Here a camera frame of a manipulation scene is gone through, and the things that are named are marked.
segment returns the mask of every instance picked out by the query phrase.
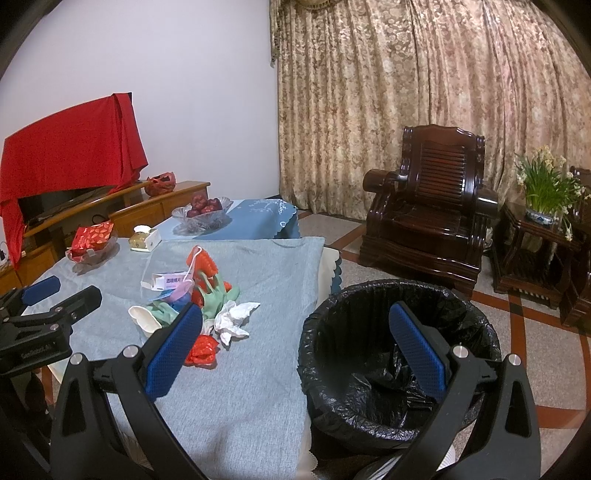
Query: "curtain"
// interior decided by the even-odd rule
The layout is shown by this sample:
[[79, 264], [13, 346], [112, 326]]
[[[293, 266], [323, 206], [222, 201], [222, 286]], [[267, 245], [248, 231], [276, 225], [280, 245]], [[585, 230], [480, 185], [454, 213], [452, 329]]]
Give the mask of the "curtain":
[[501, 201], [518, 195], [515, 153], [591, 167], [591, 79], [529, 0], [272, 0], [271, 16], [280, 192], [299, 208], [364, 218], [363, 176], [400, 166], [405, 125], [484, 135]]

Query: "blue tablecloth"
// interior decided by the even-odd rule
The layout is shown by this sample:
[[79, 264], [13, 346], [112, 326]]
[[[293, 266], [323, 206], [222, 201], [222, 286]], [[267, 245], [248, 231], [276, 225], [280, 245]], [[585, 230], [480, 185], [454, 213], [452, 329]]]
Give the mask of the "blue tablecloth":
[[231, 222], [199, 236], [180, 233], [181, 224], [169, 218], [157, 225], [162, 240], [257, 240], [262, 238], [300, 238], [297, 209], [280, 199], [234, 200], [228, 211]]

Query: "black trash bag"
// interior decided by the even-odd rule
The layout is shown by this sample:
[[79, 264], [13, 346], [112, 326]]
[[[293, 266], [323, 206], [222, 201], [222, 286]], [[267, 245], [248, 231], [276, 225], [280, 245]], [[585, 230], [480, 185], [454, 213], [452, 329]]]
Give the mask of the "black trash bag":
[[[385, 455], [407, 447], [436, 406], [394, 342], [388, 313], [403, 300], [450, 345], [501, 360], [485, 315], [449, 289], [412, 280], [378, 280], [330, 296], [304, 322], [298, 373], [313, 424], [355, 453]], [[475, 394], [462, 429], [478, 416]]]

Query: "red cloth covering television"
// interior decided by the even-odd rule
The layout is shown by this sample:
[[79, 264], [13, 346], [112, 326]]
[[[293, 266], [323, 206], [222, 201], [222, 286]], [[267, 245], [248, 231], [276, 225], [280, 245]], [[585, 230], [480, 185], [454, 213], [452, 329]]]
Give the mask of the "red cloth covering television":
[[124, 189], [148, 164], [127, 93], [47, 116], [4, 141], [0, 216], [10, 260], [21, 258], [24, 224], [18, 199], [113, 185]]

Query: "chair seat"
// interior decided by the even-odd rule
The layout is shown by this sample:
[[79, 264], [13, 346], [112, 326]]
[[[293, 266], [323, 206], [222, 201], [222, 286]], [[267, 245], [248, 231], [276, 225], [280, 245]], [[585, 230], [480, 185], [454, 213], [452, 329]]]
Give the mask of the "chair seat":
[[403, 203], [388, 213], [389, 240], [405, 247], [454, 260], [463, 260], [470, 235], [460, 212]]

